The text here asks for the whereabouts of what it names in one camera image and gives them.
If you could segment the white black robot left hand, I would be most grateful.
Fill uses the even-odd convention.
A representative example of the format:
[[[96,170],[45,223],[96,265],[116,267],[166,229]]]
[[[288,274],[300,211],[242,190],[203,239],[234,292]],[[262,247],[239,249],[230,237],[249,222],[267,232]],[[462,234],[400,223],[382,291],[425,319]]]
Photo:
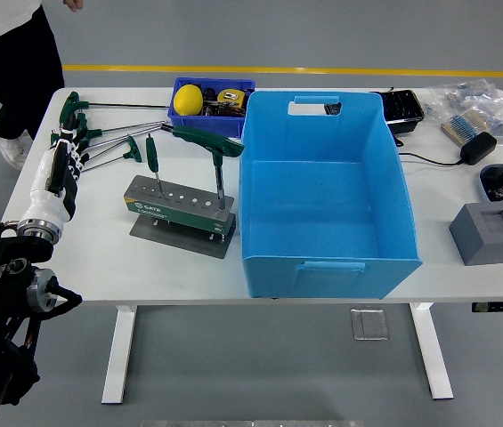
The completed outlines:
[[[60,136],[43,154],[29,192],[28,210],[21,216],[20,228],[50,223],[61,230],[76,210],[77,182],[88,155],[76,141],[80,125],[72,113],[60,126]]]

